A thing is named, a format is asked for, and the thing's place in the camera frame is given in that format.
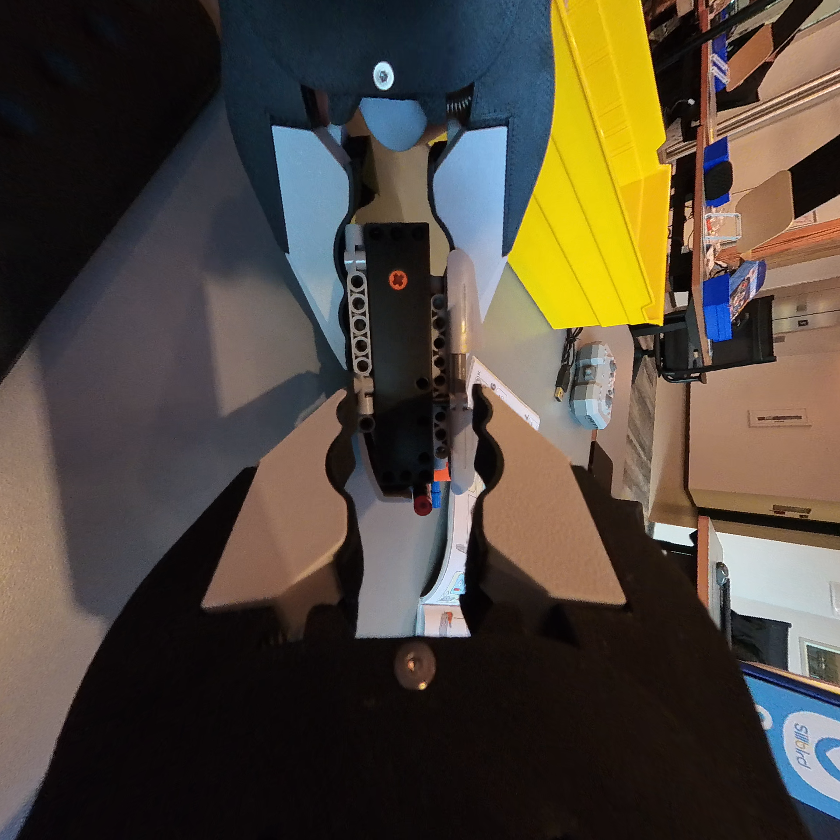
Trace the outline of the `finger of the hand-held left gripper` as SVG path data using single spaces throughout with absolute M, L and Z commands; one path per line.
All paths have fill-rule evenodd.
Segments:
M 271 133 L 288 261 L 320 330 L 346 368 L 347 340 L 340 325 L 345 287 L 335 262 L 336 237 L 351 199 L 343 131 L 334 125 L 315 130 L 275 125 Z
M 444 145 L 433 175 L 434 210 L 476 271 L 484 319 L 508 257 L 502 252 L 508 128 L 461 129 Z

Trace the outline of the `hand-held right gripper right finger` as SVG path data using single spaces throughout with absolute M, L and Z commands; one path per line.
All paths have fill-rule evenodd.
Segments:
M 465 613 L 510 603 L 543 613 L 554 603 L 622 608 L 627 597 L 571 462 L 498 394 L 474 385 L 473 508 Z

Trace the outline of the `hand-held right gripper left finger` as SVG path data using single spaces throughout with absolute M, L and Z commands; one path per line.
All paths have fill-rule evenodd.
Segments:
M 357 611 L 363 550 L 347 484 L 354 399 L 340 388 L 263 457 L 203 598 L 206 611 Z

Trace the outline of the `white toy propeller blade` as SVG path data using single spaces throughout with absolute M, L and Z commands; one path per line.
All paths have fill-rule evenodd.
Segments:
M 473 427 L 469 374 L 482 337 L 476 271 L 464 250 L 456 248 L 449 252 L 446 281 L 449 475 L 452 492 L 460 496 L 472 487 L 476 475 L 477 435 Z

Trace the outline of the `black grey toy brick model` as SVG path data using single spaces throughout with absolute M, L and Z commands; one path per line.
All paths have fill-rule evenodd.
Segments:
M 358 429 L 384 497 L 439 507 L 449 452 L 445 279 L 427 223 L 347 224 L 343 265 Z

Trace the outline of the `white instruction booklet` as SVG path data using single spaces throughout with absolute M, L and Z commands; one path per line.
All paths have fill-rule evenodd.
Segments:
M 483 385 L 507 404 L 534 429 L 540 417 L 515 392 L 477 358 L 469 366 L 468 387 Z M 469 535 L 476 500 L 485 484 L 475 472 L 469 488 L 463 493 L 449 493 L 447 498 L 447 531 L 440 570 L 432 579 L 429 593 L 419 599 L 416 611 L 416 634 L 426 637 L 467 637 L 469 629 L 460 607 L 466 593 L 466 560 Z

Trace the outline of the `yellow plastic bin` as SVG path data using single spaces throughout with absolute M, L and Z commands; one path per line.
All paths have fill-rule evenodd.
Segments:
M 660 324 L 671 169 L 643 4 L 553 2 L 550 139 L 508 262 L 553 329 Z

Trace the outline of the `small grey toy brick assembly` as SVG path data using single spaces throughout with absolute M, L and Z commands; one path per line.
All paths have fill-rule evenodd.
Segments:
M 576 352 L 570 389 L 570 413 L 581 426 L 600 431 L 611 422 L 616 361 L 609 345 L 594 341 Z

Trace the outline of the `wooden table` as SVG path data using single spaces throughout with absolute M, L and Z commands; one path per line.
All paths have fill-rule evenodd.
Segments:
M 707 246 L 707 202 L 704 182 L 704 160 L 708 145 L 716 140 L 717 93 L 713 75 L 711 42 L 711 8 L 713 2 L 695 2 L 696 17 L 703 38 L 699 57 L 698 121 L 695 141 L 694 195 L 692 202 L 692 265 L 688 304 L 685 311 L 685 332 L 687 341 L 686 369 L 679 373 L 677 381 L 682 383 L 707 382 L 711 369 L 711 343 L 706 334 L 703 311 L 702 288 L 708 279 Z

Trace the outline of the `black pegboard panel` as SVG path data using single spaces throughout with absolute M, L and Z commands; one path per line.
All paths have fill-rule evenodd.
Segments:
M 214 95 L 194 1 L 1 2 L 2 377 Z

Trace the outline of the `blue storage box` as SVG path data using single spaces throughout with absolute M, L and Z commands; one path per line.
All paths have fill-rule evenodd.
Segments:
M 701 286 L 705 334 L 709 341 L 732 338 L 730 310 L 730 274 L 727 271 L 704 280 Z
M 703 151 L 703 191 L 709 207 L 719 207 L 730 201 L 733 169 L 729 155 L 728 137 L 709 143 Z

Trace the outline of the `black rolling stand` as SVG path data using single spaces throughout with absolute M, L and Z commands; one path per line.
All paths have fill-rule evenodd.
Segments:
M 776 361 L 773 342 L 774 297 L 756 297 L 737 316 L 730 340 L 709 342 L 710 364 L 702 363 L 695 304 L 665 316 L 654 336 L 654 362 L 658 375 L 671 384 L 700 382 L 704 375 L 753 364 Z

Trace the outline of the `tan plywood chair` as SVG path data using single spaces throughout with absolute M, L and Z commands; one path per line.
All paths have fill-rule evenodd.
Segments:
M 789 169 L 753 188 L 736 205 L 742 235 L 738 254 L 746 256 L 781 235 L 798 217 L 839 195 L 839 137 L 825 142 Z
M 838 9 L 838 1 L 775 2 L 738 26 L 717 110 L 743 109 L 837 70 Z

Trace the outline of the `blue white box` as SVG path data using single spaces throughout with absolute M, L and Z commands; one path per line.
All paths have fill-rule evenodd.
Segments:
M 839 838 L 839 688 L 740 664 L 784 786 L 811 838 Z

